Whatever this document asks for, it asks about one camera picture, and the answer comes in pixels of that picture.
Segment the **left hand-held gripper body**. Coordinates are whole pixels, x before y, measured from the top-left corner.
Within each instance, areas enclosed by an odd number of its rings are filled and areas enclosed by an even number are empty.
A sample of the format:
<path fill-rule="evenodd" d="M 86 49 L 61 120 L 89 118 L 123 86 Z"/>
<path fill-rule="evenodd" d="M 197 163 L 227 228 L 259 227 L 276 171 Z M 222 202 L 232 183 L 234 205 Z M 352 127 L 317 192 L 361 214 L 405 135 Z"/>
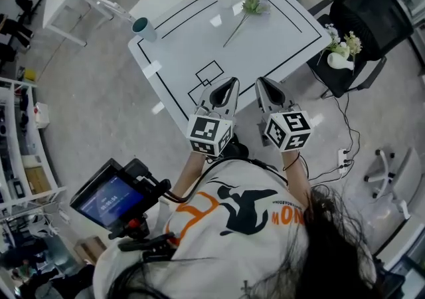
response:
<path fill-rule="evenodd" d="M 234 136 L 236 104 L 224 108 L 196 105 L 189 116 L 186 138 L 193 152 L 219 157 Z"/>

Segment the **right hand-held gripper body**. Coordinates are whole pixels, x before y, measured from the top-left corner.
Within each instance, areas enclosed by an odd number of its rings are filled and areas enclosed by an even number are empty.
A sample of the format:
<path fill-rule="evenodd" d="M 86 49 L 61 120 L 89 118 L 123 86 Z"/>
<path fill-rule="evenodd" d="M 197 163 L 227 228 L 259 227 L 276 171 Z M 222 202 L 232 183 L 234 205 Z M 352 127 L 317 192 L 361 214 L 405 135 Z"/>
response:
<path fill-rule="evenodd" d="M 313 127 L 309 115 L 298 104 L 286 108 L 265 110 L 259 106 L 262 117 L 258 124 L 263 146 L 274 146 L 280 152 L 303 148 Z"/>

